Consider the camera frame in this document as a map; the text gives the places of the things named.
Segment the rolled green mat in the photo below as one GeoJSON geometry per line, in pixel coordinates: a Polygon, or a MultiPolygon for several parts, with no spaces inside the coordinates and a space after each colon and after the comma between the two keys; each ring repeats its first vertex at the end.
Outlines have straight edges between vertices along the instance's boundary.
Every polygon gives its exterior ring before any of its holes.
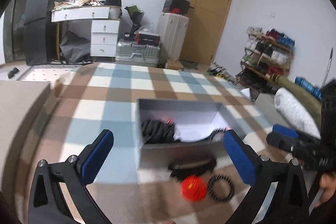
{"type": "Polygon", "coordinates": [[[282,75],[276,75],[275,77],[273,77],[273,81],[276,82],[278,86],[285,88],[296,97],[296,99],[307,109],[309,114],[313,117],[316,126],[320,130],[322,119],[321,103],[313,95],[308,93],[304,88],[291,82],[282,75]]]}

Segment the desk leg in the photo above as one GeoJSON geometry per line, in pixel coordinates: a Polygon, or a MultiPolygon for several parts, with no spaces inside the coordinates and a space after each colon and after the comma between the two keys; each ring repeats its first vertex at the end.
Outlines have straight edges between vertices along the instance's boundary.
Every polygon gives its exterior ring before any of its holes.
{"type": "Polygon", "coordinates": [[[57,53],[57,59],[60,62],[60,56],[59,56],[59,22],[56,23],[56,53],[57,53]]]}

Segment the wooden door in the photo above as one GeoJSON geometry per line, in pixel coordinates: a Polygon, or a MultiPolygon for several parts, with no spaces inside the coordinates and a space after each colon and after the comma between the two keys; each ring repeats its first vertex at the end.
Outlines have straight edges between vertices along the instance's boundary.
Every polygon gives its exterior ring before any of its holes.
{"type": "Polygon", "coordinates": [[[209,65],[216,54],[231,0],[191,0],[181,60],[209,65]]]}

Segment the white drawer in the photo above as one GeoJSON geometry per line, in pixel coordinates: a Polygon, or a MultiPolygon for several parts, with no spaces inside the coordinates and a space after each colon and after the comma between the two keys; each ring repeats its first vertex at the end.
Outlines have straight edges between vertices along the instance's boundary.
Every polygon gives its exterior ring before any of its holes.
{"type": "Polygon", "coordinates": [[[115,45],[92,45],[91,44],[91,56],[116,56],[117,46],[115,45]]]}
{"type": "Polygon", "coordinates": [[[91,33],[91,44],[94,45],[117,45],[118,34],[117,33],[91,33]]]}
{"type": "Polygon", "coordinates": [[[82,7],[52,12],[51,21],[60,22],[76,19],[108,19],[110,7],[82,7]]]}
{"type": "Polygon", "coordinates": [[[91,32],[118,33],[120,20],[93,20],[91,32]]]}

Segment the red ball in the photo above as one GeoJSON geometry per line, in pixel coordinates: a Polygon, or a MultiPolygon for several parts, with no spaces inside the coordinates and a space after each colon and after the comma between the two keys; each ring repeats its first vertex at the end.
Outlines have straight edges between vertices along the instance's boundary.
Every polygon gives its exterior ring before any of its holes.
{"type": "Polygon", "coordinates": [[[180,192],[185,199],[196,202],[202,200],[207,195],[208,189],[200,177],[191,175],[182,181],[180,192]]]}

